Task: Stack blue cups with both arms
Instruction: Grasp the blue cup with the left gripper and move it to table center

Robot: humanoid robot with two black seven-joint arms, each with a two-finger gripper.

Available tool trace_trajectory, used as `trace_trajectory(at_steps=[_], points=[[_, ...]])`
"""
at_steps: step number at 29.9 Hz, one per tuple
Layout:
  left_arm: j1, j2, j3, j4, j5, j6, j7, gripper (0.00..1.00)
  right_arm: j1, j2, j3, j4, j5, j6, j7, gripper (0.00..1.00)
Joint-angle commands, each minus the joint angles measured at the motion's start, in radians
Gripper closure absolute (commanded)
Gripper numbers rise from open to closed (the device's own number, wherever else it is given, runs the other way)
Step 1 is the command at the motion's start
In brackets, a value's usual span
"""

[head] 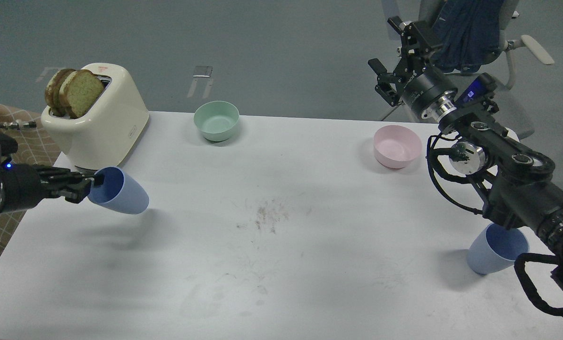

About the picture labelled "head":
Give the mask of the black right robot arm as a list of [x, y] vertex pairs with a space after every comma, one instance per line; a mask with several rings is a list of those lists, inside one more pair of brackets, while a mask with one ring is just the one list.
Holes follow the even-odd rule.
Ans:
[[431, 62], [442, 43], [424, 21], [390, 17], [400, 36], [400, 61], [389, 72], [378, 59], [368, 61], [376, 73], [376, 92], [391, 106], [401, 103], [434, 118], [439, 133], [428, 139], [428, 174], [450, 203], [482, 215], [507, 230], [528, 227], [551, 251], [517, 256], [514, 269], [530, 302], [541, 312], [563, 318], [539, 295], [525, 265], [552, 264], [551, 278], [563, 291], [563, 190], [552, 183], [555, 163], [508, 135], [493, 115], [495, 79], [480, 74], [461, 94]]

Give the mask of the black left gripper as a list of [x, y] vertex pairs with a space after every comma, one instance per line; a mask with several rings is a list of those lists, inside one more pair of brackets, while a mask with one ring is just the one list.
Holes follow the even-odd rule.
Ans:
[[9, 213], [36, 207], [45, 198], [63, 197], [67, 202], [80, 203], [93, 185], [104, 183], [104, 176], [39, 164], [16, 164], [1, 173], [1, 183], [0, 213]]

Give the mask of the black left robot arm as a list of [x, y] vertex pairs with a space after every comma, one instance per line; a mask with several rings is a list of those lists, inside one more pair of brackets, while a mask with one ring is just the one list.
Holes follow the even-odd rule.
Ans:
[[18, 143], [1, 130], [34, 129], [36, 122], [0, 123], [0, 214], [24, 211], [36, 207], [44, 199], [63, 197], [80, 203], [93, 185], [104, 183], [103, 175], [88, 175], [65, 168], [41, 164], [21, 164], [12, 161]]

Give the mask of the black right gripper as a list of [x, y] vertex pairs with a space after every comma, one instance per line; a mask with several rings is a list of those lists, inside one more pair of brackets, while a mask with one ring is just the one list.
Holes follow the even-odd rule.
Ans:
[[398, 106], [400, 101], [407, 106], [413, 120], [421, 115], [431, 104], [446, 93], [455, 96], [457, 86], [434, 64], [435, 54], [443, 43], [425, 21], [403, 21], [400, 17], [390, 17], [387, 23], [400, 36], [398, 48], [400, 61], [390, 72], [378, 59], [368, 60], [368, 66], [375, 72], [377, 85], [375, 91], [390, 106]]

